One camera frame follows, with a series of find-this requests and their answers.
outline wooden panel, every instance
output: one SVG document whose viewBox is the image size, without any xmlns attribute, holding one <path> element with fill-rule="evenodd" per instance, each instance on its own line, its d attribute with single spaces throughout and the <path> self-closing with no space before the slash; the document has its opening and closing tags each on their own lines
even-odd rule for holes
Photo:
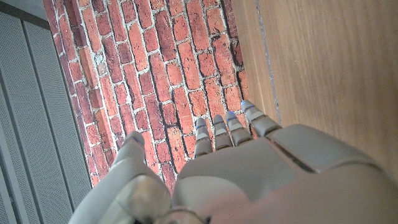
<svg viewBox="0 0 398 224">
<path fill-rule="evenodd" d="M 321 129 L 398 179 L 398 1 L 259 1 L 284 126 Z"/>
<path fill-rule="evenodd" d="M 277 121 L 255 0 L 232 0 L 250 100 Z"/>
</svg>

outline metal panel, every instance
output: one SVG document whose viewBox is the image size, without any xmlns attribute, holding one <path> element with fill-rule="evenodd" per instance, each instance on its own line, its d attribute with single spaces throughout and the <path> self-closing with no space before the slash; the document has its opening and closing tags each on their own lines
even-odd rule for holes
<svg viewBox="0 0 398 224">
<path fill-rule="evenodd" d="M 41 19 L 47 21 L 47 16 L 45 15 L 44 4 L 41 0 L 1 0 L 7 4 L 10 4 L 20 10 L 28 12 L 29 14 L 35 15 Z"/>
<path fill-rule="evenodd" d="M 10 197 L 7 192 L 6 182 L 0 167 L 0 222 L 1 223 L 17 223 Z"/>
<path fill-rule="evenodd" d="M 66 182 L 76 208 L 91 185 L 50 31 L 24 22 Z"/>
<path fill-rule="evenodd" d="M 5 16 L 5 14 L 0 13 L 0 21 L 7 20 L 10 24 L 15 23 L 14 20 L 8 20 L 10 16 Z M 2 49 L 2 45 L 4 44 L 3 39 L 0 39 L 0 48 Z M 2 72 L 2 65 L 0 60 L 0 73 Z M 7 144 L 7 148 L 9 150 L 9 154 L 11 157 L 12 164 L 14 166 L 14 170 L 16 173 L 17 184 L 19 186 L 19 191 L 21 192 L 23 205 L 19 204 L 19 206 L 24 206 L 24 210 L 27 214 L 30 223 L 38 223 L 39 216 L 37 214 L 37 210 L 34 204 L 34 199 L 32 196 L 32 191 L 30 190 L 28 177 L 25 171 L 24 163 L 22 161 L 21 152 L 18 147 L 17 137 L 12 127 L 11 118 L 8 113 L 8 108 L 6 106 L 6 99 L 3 95 L 3 90 L 0 86 L 0 122 L 2 124 L 2 128 L 4 130 L 4 140 Z"/>
<path fill-rule="evenodd" d="M 0 70 L 19 135 L 32 191 L 45 223 L 66 223 L 72 214 L 49 121 L 20 20 L 0 14 Z"/>
</svg>

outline brick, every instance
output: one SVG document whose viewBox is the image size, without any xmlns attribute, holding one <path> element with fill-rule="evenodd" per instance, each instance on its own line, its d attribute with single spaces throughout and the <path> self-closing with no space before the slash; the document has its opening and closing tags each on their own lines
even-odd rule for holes
<svg viewBox="0 0 398 224">
<path fill-rule="evenodd" d="M 180 67 L 175 62 L 167 64 L 167 75 L 171 85 L 177 85 L 182 82 Z"/>
<path fill-rule="evenodd" d="M 85 153 L 86 154 L 91 154 L 91 148 L 88 145 L 88 139 L 87 139 L 87 134 L 86 134 L 86 129 L 85 129 L 85 123 L 83 122 L 82 115 L 77 116 L 76 120 L 77 120 L 77 125 L 79 127 L 80 137 L 81 137 L 81 141 L 83 143 L 83 147 L 84 147 Z"/>
<path fill-rule="evenodd" d="M 120 56 L 120 62 L 122 64 L 132 62 L 132 55 L 130 53 L 130 46 L 128 43 L 119 44 L 118 52 L 119 52 L 119 56 Z"/>
<path fill-rule="evenodd" d="M 122 10 L 125 23 L 131 22 L 136 19 L 136 12 L 134 10 L 134 5 L 132 4 L 132 1 L 122 2 Z"/>
<path fill-rule="evenodd" d="M 200 54 L 198 55 L 198 59 L 199 59 L 200 72 L 204 76 L 210 76 L 216 72 L 213 56 L 211 54 L 207 53 Z"/>
<path fill-rule="evenodd" d="M 94 71 L 93 59 L 91 58 L 90 49 L 84 47 L 79 50 L 81 67 L 85 74 L 88 86 L 94 88 L 98 84 L 98 79 Z"/>
<path fill-rule="evenodd" d="M 149 72 L 146 72 L 139 76 L 139 82 L 141 83 L 142 94 L 146 95 L 154 92 L 154 86 L 152 85 L 152 77 Z"/>
<path fill-rule="evenodd" d="M 229 111 L 241 109 L 241 95 L 238 86 L 231 86 L 224 89 L 226 107 Z"/>
<path fill-rule="evenodd" d="M 92 123 L 93 113 L 91 112 L 90 103 L 88 101 L 86 86 L 84 83 L 80 82 L 76 84 L 77 97 L 79 99 L 79 104 L 83 118 L 86 124 Z"/>
<path fill-rule="evenodd" d="M 166 142 L 162 142 L 156 145 L 156 152 L 159 162 L 170 162 L 169 147 Z"/>
<path fill-rule="evenodd" d="M 65 13 L 63 8 L 63 0 L 54 0 L 55 8 L 57 9 L 57 17 Z"/>
<path fill-rule="evenodd" d="M 173 35 L 166 11 L 160 11 L 156 15 L 155 27 L 159 38 L 160 51 L 162 52 L 163 60 L 168 61 L 175 59 Z"/>
<path fill-rule="evenodd" d="M 98 70 L 98 75 L 101 77 L 103 75 L 105 75 L 105 73 L 108 72 L 108 68 L 106 66 L 106 62 L 100 62 L 97 65 L 97 70 Z"/>
<path fill-rule="evenodd" d="M 211 34 L 218 34 L 225 31 L 225 26 L 221 18 L 220 9 L 209 9 L 206 13 L 207 23 Z"/>
<path fill-rule="evenodd" d="M 79 6 L 87 6 L 90 3 L 90 0 L 78 0 Z"/>
<path fill-rule="evenodd" d="M 87 161 L 88 171 L 90 173 L 97 173 L 97 170 L 95 169 L 94 157 L 86 156 L 86 161 Z"/>
<path fill-rule="evenodd" d="M 178 118 L 180 120 L 182 132 L 184 134 L 192 132 L 193 131 L 192 114 L 183 87 L 176 88 L 174 90 L 174 102 L 175 102 L 175 107 L 177 108 Z"/>
<path fill-rule="evenodd" d="M 183 40 L 188 37 L 188 25 L 184 15 L 173 19 L 173 30 L 176 41 Z"/>
<path fill-rule="evenodd" d="M 73 112 L 75 113 L 75 116 L 77 117 L 78 115 L 81 115 L 81 110 L 79 107 L 79 102 L 77 101 L 77 97 L 72 96 L 70 99 L 72 101 L 72 107 L 73 107 Z"/>
<path fill-rule="evenodd" d="M 175 185 L 175 174 L 173 167 L 170 164 L 162 164 L 162 173 L 164 182 L 169 189 L 169 192 L 173 192 Z"/>
<path fill-rule="evenodd" d="M 91 3 L 93 5 L 93 8 L 95 11 L 97 11 L 97 12 L 105 11 L 103 0 L 91 0 Z"/>
<path fill-rule="evenodd" d="M 118 139 L 116 140 L 116 146 L 118 147 L 117 151 L 119 151 L 122 148 L 124 142 L 123 136 L 119 136 Z"/>
<path fill-rule="evenodd" d="M 166 125 L 173 125 L 177 123 L 177 118 L 175 117 L 175 107 L 173 103 L 162 105 L 162 111 Z"/>
<path fill-rule="evenodd" d="M 180 52 L 182 67 L 189 89 L 200 88 L 199 71 L 193 58 L 190 42 L 184 42 L 178 46 Z"/>
<path fill-rule="evenodd" d="M 232 54 L 234 57 L 235 64 L 242 66 L 243 58 L 242 58 L 241 46 L 239 45 L 239 42 L 236 41 L 236 42 L 231 43 L 231 47 L 232 47 Z"/>
<path fill-rule="evenodd" d="M 152 143 L 152 138 L 150 137 L 150 132 L 146 131 L 141 133 L 145 140 L 145 157 L 147 165 L 156 174 L 159 172 L 159 163 L 156 159 L 155 149 Z"/>
<path fill-rule="evenodd" d="M 110 149 L 105 152 L 106 162 L 108 166 L 111 167 L 114 159 L 116 158 L 116 152 L 113 149 Z"/>
<path fill-rule="evenodd" d="M 235 83 L 235 71 L 233 68 L 227 36 L 222 35 L 219 39 L 214 40 L 213 46 L 215 48 L 216 64 L 220 70 L 221 84 L 225 86 Z"/>
<path fill-rule="evenodd" d="M 124 41 L 127 39 L 126 29 L 122 21 L 122 15 L 120 14 L 120 7 L 118 0 L 108 1 L 109 16 L 114 32 L 114 38 L 116 41 Z"/>
<path fill-rule="evenodd" d="M 122 70 L 120 69 L 120 61 L 112 36 L 102 39 L 102 43 L 104 45 L 106 63 L 108 64 L 109 72 L 111 73 L 112 82 L 120 82 L 123 80 L 123 75 Z"/>
<path fill-rule="evenodd" d="M 205 118 L 205 121 L 206 121 L 206 125 L 207 125 L 207 130 L 209 132 L 209 138 L 210 138 L 210 140 L 214 141 L 214 138 L 213 138 L 214 130 L 210 127 L 210 124 L 212 124 L 213 122 L 211 120 L 209 120 L 208 118 Z"/>
<path fill-rule="evenodd" d="M 111 130 L 109 128 L 108 120 L 106 119 L 107 115 L 104 109 L 100 109 L 96 112 L 95 117 L 98 123 L 98 131 L 101 135 L 101 143 L 102 146 L 107 149 L 113 146 L 113 139 Z"/>
<path fill-rule="evenodd" d="M 138 79 L 133 65 L 124 66 L 124 76 L 126 77 L 127 87 L 129 88 L 132 107 L 134 109 L 142 108 L 144 104 L 142 103 Z"/>
<path fill-rule="evenodd" d="M 148 0 L 136 0 L 138 19 L 141 27 L 144 29 L 152 25 L 152 13 Z"/>
<path fill-rule="evenodd" d="M 98 182 L 100 181 L 100 178 L 97 175 L 92 175 L 90 177 L 90 179 L 91 179 L 92 187 L 95 187 L 98 184 Z"/>
<path fill-rule="evenodd" d="M 70 25 L 80 25 L 81 17 L 77 1 L 65 1 L 65 8 L 67 9 Z"/>
<path fill-rule="evenodd" d="M 244 114 L 237 114 L 236 117 L 238 120 L 241 122 L 241 124 L 246 127 L 246 118 L 244 117 Z"/>
<path fill-rule="evenodd" d="M 70 30 L 68 22 L 66 21 L 65 15 L 60 18 L 59 24 L 62 34 L 63 48 L 68 57 L 68 60 L 73 60 L 76 58 L 75 44 L 73 43 L 72 32 Z"/>
<path fill-rule="evenodd" d="M 114 87 L 114 91 L 116 93 L 116 99 L 119 104 L 127 103 L 127 92 L 124 84 L 119 84 Z"/>
<path fill-rule="evenodd" d="M 231 0 L 224 0 L 223 5 L 226 14 L 226 21 L 228 23 L 229 35 L 231 37 L 237 37 L 238 33 L 236 32 L 235 18 L 232 11 Z"/>
<path fill-rule="evenodd" d="M 94 52 L 101 50 L 101 41 L 98 35 L 98 28 L 95 24 L 93 10 L 91 7 L 87 7 L 83 12 L 83 20 L 86 24 L 88 38 L 91 43 L 91 48 Z"/>
<path fill-rule="evenodd" d="M 136 60 L 136 67 L 141 71 L 148 67 L 147 55 L 142 44 L 141 32 L 138 28 L 138 23 L 134 23 L 129 30 L 129 39 L 131 43 L 132 53 Z"/>
<path fill-rule="evenodd" d="M 58 32 L 57 17 L 55 16 L 54 5 L 52 4 L 52 0 L 44 0 L 43 5 L 45 13 L 47 15 L 47 19 L 49 20 L 51 33 L 54 35 Z M 63 20 L 63 22 L 65 22 L 65 16 L 61 17 L 61 19 Z"/>
<path fill-rule="evenodd" d="M 192 104 L 192 111 L 195 116 L 204 115 L 207 111 L 205 94 L 203 91 L 194 91 L 188 94 Z"/>
<path fill-rule="evenodd" d="M 148 128 L 148 120 L 147 113 L 145 110 L 138 111 L 136 114 L 137 128 L 147 130 Z"/>
<path fill-rule="evenodd" d="M 241 85 L 243 99 L 244 100 L 250 99 L 248 81 L 246 79 L 246 74 L 244 70 L 238 72 L 238 77 L 239 77 L 239 84 Z"/>
<path fill-rule="evenodd" d="M 209 6 L 216 6 L 216 5 L 218 5 L 218 2 L 219 2 L 220 0 L 203 0 L 203 5 L 205 6 L 205 7 L 209 7 Z"/>
<path fill-rule="evenodd" d="M 128 135 L 130 132 L 135 131 L 134 122 L 132 120 L 131 108 L 129 104 L 120 105 L 120 117 L 122 119 L 124 133 Z"/>
<path fill-rule="evenodd" d="M 109 116 L 117 115 L 116 102 L 113 97 L 112 85 L 109 77 L 105 76 L 100 79 L 102 94 L 104 96 L 105 106 Z"/>
<path fill-rule="evenodd" d="M 156 96 L 151 94 L 145 96 L 145 104 L 147 106 L 150 127 L 155 140 L 160 140 L 165 137 L 162 116 L 160 115 L 159 103 Z"/>
<path fill-rule="evenodd" d="M 184 141 L 185 146 L 187 147 L 188 156 L 193 159 L 193 153 L 195 152 L 195 144 L 197 139 L 195 136 L 185 136 Z"/>
<path fill-rule="evenodd" d="M 111 26 L 109 25 L 107 13 L 97 16 L 97 25 L 99 34 L 106 35 L 111 32 Z"/>
<path fill-rule="evenodd" d="M 80 70 L 80 64 L 78 62 L 70 62 L 69 68 L 74 82 L 83 78 Z"/>
<path fill-rule="evenodd" d="M 159 54 L 154 54 L 149 57 L 150 68 L 154 75 L 154 83 L 157 90 L 157 95 L 161 102 L 171 100 L 169 92 L 169 81 L 164 68 L 162 58 Z"/>
<path fill-rule="evenodd" d="M 144 40 L 148 52 L 156 50 L 159 47 L 157 44 L 155 28 L 150 28 L 144 31 Z"/>
<path fill-rule="evenodd" d="M 150 5 L 152 9 L 160 9 L 165 6 L 164 0 L 150 0 Z"/>
<path fill-rule="evenodd" d="M 72 27 L 72 35 L 77 47 L 87 46 L 86 31 L 82 25 Z"/>
<path fill-rule="evenodd" d="M 211 99 L 208 101 L 211 117 L 214 118 L 217 114 L 224 116 L 225 109 L 221 102 L 222 93 L 221 88 L 217 85 L 217 78 L 210 78 L 205 80 L 205 89 L 207 92 L 207 98 Z"/>
<path fill-rule="evenodd" d="M 60 55 L 63 52 L 62 39 L 60 34 L 55 34 L 54 43 L 57 53 Z"/>
<path fill-rule="evenodd" d="M 100 141 L 100 134 L 98 134 L 97 127 L 94 124 L 87 126 L 86 132 L 91 144 L 96 144 Z"/>
<path fill-rule="evenodd" d="M 112 132 L 117 136 L 122 135 L 123 132 L 120 125 L 120 119 L 117 116 L 114 116 L 113 118 L 109 119 L 109 122 L 111 124 Z"/>
<path fill-rule="evenodd" d="M 195 48 L 196 50 L 205 50 L 209 47 L 209 39 L 207 36 L 205 20 L 203 19 L 200 0 L 188 2 L 187 12 Z"/>
<path fill-rule="evenodd" d="M 172 127 L 167 128 L 167 135 L 169 136 L 175 170 L 177 173 L 179 173 L 186 163 L 184 146 L 181 140 L 181 133 L 178 128 Z"/>
<path fill-rule="evenodd" d="M 182 12 L 182 0 L 166 0 L 170 10 L 170 14 L 175 16 Z"/>
<path fill-rule="evenodd" d="M 94 161 L 97 167 L 98 175 L 100 178 L 104 178 L 104 176 L 108 173 L 108 164 L 106 163 L 104 151 L 101 145 L 96 145 L 92 147 Z"/>
<path fill-rule="evenodd" d="M 93 108 L 101 108 L 102 107 L 102 95 L 100 89 L 90 90 L 88 94 L 88 98 L 91 101 L 91 106 Z"/>
<path fill-rule="evenodd" d="M 73 94 L 76 93 L 76 90 L 75 90 L 75 85 L 73 84 L 72 76 L 70 75 L 70 70 L 69 70 L 69 64 L 68 64 L 67 56 L 65 54 L 63 54 L 60 57 L 60 61 L 61 61 L 63 74 L 64 74 L 65 79 L 67 81 L 69 94 L 73 95 Z"/>
</svg>

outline robotic finger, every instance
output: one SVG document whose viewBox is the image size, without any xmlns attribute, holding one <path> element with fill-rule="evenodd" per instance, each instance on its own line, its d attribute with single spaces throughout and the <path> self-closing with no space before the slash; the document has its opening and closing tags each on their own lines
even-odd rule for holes
<svg viewBox="0 0 398 224">
<path fill-rule="evenodd" d="M 231 138 L 226 129 L 223 118 L 220 115 L 214 117 L 215 127 L 215 149 L 220 150 L 226 147 L 232 147 Z"/>
<path fill-rule="evenodd" d="M 79 204 L 70 224 L 150 224 L 170 210 L 170 192 L 144 163 L 144 146 L 141 133 L 127 135 L 109 173 Z"/>
<path fill-rule="evenodd" d="M 246 118 L 253 125 L 257 136 L 265 137 L 271 131 L 282 128 L 279 124 L 270 119 L 270 117 L 257 109 L 249 100 L 242 101 L 241 106 Z"/>
<path fill-rule="evenodd" d="M 229 111 L 225 114 L 225 119 L 227 120 L 227 125 L 231 133 L 232 141 L 234 142 L 235 147 L 242 144 L 245 141 L 253 139 L 249 131 L 247 131 L 243 127 L 241 122 L 238 120 L 238 118 L 232 111 Z"/>
<path fill-rule="evenodd" d="M 196 121 L 197 142 L 195 144 L 194 158 L 213 152 L 213 146 L 210 142 L 209 132 L 207 130 L 206 121 L 198 118 Z"/>
</svg>

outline gray robot arm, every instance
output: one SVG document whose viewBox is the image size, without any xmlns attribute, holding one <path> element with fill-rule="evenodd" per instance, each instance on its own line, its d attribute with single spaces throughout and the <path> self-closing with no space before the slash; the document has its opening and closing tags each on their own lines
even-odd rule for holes
<svg viewBox="0 0 398 224">
<path fill-rule="evenodd" d="M 126 138 L 106 177 L 70 223 L 398 223 L 398 187 L 357 149 L 304 125 L 280 127 L 242 102 L 258 138 L 235 114 L 215 116 L 215 151 L 198 119 L 195 159 L 170 196 Z"/>
</svg>

